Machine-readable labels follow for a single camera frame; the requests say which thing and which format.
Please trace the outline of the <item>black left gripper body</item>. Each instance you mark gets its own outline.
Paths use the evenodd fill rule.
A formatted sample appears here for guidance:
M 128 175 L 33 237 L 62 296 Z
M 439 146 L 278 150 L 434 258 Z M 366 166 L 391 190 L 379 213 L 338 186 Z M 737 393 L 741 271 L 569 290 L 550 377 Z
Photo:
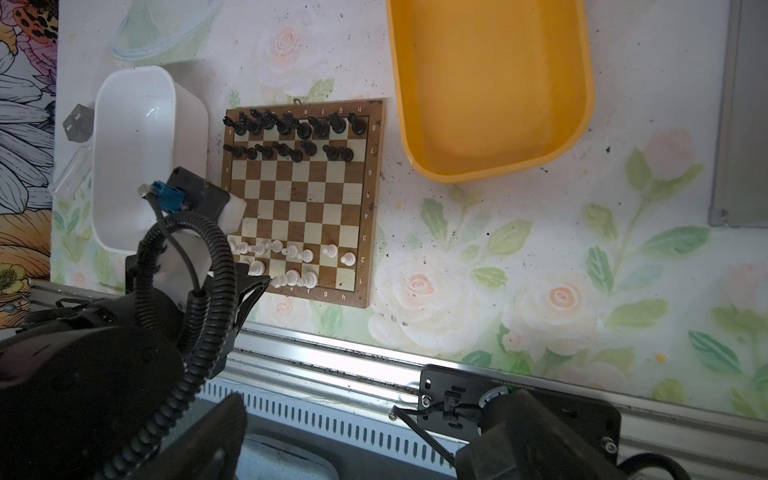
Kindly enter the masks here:
M 227 357 L 234 350 L 235 340 L 244 326 L 250 312 L 269 288 L 269 277 L 266 275 L 256 276 L 250 274 L 249 264 L 245 262 L 236 262 L 235 268 L 238 303 L 221 354 L 214 364 L 211 373 L 207 376 L 208 380 L 214 379 L 224 370 Z

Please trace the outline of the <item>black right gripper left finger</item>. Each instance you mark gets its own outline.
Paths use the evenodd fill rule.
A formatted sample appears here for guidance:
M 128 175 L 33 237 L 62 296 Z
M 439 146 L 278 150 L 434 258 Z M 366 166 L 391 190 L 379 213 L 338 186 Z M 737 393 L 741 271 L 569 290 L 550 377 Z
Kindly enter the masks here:
M 232 393 L 129 479 L 235 479 L 248 415 Z

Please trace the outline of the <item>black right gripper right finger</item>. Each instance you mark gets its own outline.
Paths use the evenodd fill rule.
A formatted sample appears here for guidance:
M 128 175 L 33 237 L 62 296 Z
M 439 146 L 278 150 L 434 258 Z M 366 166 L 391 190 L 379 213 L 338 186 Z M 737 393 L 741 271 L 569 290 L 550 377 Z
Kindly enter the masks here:
M 505 422 L 455 456 L 459 479 L 625 479 L 627 475 L 564 424 L 515 440 Z

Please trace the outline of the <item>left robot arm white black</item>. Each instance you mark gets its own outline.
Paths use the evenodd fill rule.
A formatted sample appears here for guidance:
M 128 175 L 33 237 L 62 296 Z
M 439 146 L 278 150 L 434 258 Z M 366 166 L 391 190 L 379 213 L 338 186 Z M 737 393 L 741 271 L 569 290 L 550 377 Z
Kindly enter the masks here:
M 1 343 L 1 475 L 5 479 L 231 479 L 245 437 L 243 400 L 229 395 L 178 439 L 181 400 L 137 441 L 202 343 L 163 292 L 158 328 L 136 317 L 137 271 L 127 293 L 36 312 Z

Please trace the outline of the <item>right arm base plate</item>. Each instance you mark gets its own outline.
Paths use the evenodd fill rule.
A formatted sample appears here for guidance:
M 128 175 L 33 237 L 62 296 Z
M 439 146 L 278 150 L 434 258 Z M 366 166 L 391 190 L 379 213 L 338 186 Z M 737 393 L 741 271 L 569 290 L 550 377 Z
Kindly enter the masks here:
M 470 442 L 507 422 L 513 438 L 521 440 L 558 420 L 608 461 L 618 462 L 622 418 L 603 400 L 436 365 L 421 371 L 417 400 L 414 409 L 394 406 L 390 418 L 403 421 L 431 447 L 437 445 L 434 433 Z

